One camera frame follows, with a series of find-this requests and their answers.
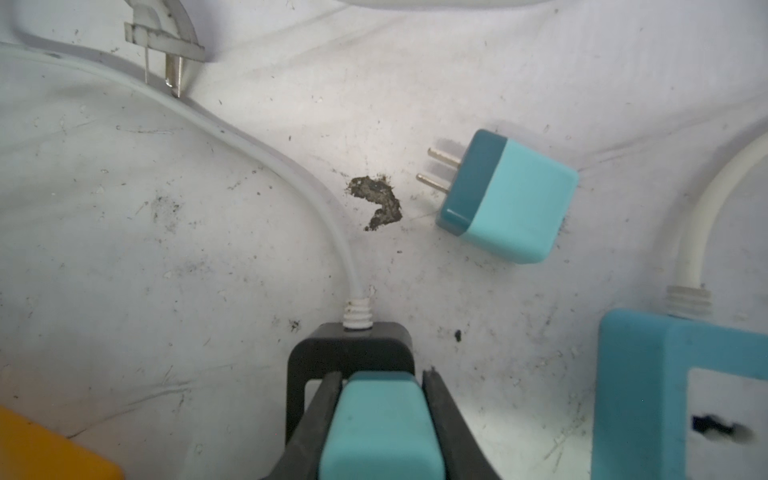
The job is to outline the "teal adapter front black strip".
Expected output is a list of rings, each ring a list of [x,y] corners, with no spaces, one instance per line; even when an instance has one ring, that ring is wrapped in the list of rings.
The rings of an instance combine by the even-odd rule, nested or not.
[[[320,479],[444,479],[425,395],[407,372],[357,372],[342,388]]]

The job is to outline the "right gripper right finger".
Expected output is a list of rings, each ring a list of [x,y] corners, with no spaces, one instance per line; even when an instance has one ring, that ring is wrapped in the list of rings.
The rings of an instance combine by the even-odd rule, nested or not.
[[[500,480],[436,369],[423,372],[422,390],[438,438],[446,478]]]

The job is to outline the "black power strip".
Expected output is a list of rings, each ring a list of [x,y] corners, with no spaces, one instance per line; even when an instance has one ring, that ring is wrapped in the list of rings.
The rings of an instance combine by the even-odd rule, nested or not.
[[[299,342],[287,363],[285,439],[290,440],[305,412],[305,387],[339,372],[344,380],[359,371],[415,373],[411,335],[396,322],[375,322],[352,330],[324,323]]]

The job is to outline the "orange power strip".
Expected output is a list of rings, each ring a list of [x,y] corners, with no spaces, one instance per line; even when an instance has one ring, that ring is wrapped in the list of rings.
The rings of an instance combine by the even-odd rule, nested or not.
[[[124,479],[112,461],[1,408],[2,479]]]

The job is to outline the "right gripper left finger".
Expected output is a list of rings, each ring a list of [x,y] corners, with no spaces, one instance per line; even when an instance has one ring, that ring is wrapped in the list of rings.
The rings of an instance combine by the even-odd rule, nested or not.
[[[286,445],[266,479],[318,479],[319,464],[342,391],[341,372],[327,373],[307,409],[306,381],[291,378],[286,399]]]

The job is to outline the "teal adapter black strip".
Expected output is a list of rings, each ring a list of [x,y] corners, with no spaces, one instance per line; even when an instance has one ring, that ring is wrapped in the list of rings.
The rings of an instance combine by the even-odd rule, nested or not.
[[[516,264],[549,256],[579,183],[576,170],[485,129],[460,159],[434,148],[428,155],[455,170],[448,186],[417,175],[445,195],[437,226]]]
[[[357,372],[342,388],[320,479],[444,479],[425,395],[407,372]]]

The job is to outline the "blue power strip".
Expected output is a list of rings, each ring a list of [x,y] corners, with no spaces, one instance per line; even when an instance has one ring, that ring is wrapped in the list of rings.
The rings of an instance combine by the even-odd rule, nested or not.
[[[614,309],[599,326],[591,476],[682,479],[693,368],[767,378],[767,337]]]

